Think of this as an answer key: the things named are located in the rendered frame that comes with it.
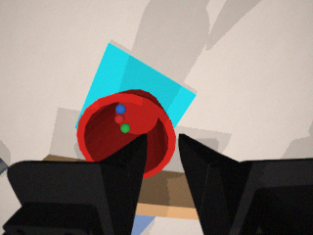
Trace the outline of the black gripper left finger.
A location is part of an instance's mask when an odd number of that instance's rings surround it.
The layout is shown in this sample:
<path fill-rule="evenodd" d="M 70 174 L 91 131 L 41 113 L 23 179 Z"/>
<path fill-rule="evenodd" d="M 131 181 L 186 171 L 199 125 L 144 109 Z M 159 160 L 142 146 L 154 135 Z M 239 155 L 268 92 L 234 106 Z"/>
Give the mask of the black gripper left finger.
<path fill-rule="evenodd" d="M 147 161 L 141 134 L 100 162 L 21 161 L 8 180 L 25 202 L 86 204 L 98 209 L 104 235 L 131 235 Z M 109 164 L 108 164 L 109 163 Z"/>

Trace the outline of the red marble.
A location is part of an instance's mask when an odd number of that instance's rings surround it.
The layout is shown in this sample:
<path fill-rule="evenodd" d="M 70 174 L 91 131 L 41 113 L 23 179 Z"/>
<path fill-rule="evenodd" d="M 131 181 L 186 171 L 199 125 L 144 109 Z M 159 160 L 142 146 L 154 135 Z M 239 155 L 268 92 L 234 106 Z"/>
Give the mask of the red marble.
<path fill-rule="evenodd" d="M 118 124 L 124 123 L 124 120 L 125 120 L 124 115 L 116 115 L 114 117 L 114 121 Z"/>

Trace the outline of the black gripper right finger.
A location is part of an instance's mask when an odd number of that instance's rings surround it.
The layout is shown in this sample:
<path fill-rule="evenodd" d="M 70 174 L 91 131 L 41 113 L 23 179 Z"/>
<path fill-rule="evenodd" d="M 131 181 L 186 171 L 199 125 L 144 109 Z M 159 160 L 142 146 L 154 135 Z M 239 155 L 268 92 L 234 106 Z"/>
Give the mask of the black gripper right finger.
<path fill-rule="evenodd" d="M 313 184 L 313 158 L 238 162 L 184 133 L 178 147 L 203 235 L 239 235 L 259 188 Z"/>

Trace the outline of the blue checkered towel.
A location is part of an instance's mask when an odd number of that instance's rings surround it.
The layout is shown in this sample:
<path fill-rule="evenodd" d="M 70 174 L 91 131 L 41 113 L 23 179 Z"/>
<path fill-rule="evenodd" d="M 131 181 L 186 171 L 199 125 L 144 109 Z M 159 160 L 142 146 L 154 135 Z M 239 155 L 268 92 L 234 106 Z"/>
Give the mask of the blue checkered towel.
<path fill-rule="evenodd" d="M 3 162 L 3 160 L 0 158 L 0 174 L 3 173 L 8 169 L 8 166 Z"/>

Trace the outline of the green marble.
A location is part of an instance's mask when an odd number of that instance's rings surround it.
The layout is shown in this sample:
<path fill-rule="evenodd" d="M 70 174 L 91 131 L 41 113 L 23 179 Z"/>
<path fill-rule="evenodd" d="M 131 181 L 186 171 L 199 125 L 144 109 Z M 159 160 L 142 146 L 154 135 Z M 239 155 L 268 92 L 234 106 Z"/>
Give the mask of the green marble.
<path fill-rule="evenodd" d="M 121 127 L 120 127 L 120 130 L 123 132 L 123 133 L 127 133 L 130 131 L 130 125 L 128 123 L 124 123 Z"/>

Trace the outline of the red cup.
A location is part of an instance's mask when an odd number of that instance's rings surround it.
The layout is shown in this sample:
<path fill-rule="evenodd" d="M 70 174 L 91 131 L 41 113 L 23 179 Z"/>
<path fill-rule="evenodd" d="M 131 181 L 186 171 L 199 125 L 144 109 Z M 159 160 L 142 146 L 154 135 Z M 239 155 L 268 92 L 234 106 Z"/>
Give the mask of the red cup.
<path fill-rule="evenodd" d="M 114 121 L 119 115 L 115 107 L 126 108 L 124 123 L 130 131 L 123 133 L 123 125 Z M 147 134 L 148 148 L 144 178 L 160 172 L 175 151 L 176 135 L 172 121 L 157 98 L 142 89 L 130 89 L 99 98 L 82 114 L 77 126 L 79 149 L 87 162 L 99 162 L 132 140 Z"/>

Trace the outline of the blue marble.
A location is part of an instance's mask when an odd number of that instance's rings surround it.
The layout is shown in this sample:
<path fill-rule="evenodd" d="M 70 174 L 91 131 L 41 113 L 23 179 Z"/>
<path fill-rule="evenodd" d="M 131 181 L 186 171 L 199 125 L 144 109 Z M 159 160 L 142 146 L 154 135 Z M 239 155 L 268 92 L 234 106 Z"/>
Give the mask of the blue marble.
<path fill-rule="evenodd" d="M 125 108 L 124 105 L 119 104 L 119 105 L 117 105 L 117 106 L 115 107 L 115 111 L 116 111 L 118 114 L 122 115 L 122 114 L 124 114 L 124 113 L 126 112 L 126 108 Z"/>

